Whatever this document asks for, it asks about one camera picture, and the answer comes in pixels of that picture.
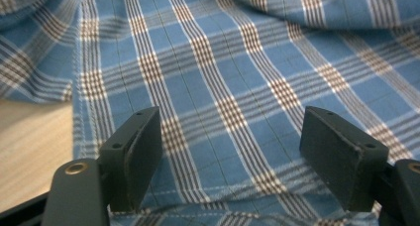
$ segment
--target checkered cloth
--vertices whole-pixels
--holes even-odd
[[[160,107],[143,210],[112,225],[375,225],[300,156],[304,107],[420,159],[418,1],[0,0],[0,96],[71,99],[76,158]]]

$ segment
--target plaid fabric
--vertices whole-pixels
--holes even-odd
[[[20,12],[0,0],[0,15]],[[420,159],[418,0],[45,0],[0,27],[0,95],[74,109],[74,156],[160,107],[164,157],[114,225],[375,225],[299,154],[304,107]]]

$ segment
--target hole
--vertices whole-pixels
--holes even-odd
[[[77,174],[87,169],[86,163],[77,163],[65,169],[66,174]]]
[[[113,149],[119,149],[119,148],[121,148],[122,147],[122,145],[120,145],[120,144],[114,144],[113,146],[112,146],[112,148]]]
[[[365,144],[365,146],[367,148],[370,148],[370,149],[374,149],[375,148],[375,145],[373,145],[373,144]]]
[[[418,163],[412,163],[409,164],[408,167],[413,170],[414,172],[420,173],[420,164]]]

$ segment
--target wooden table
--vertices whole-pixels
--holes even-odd
[[[71,103],[0,100],[0,212],[50,189],[72,159]]]

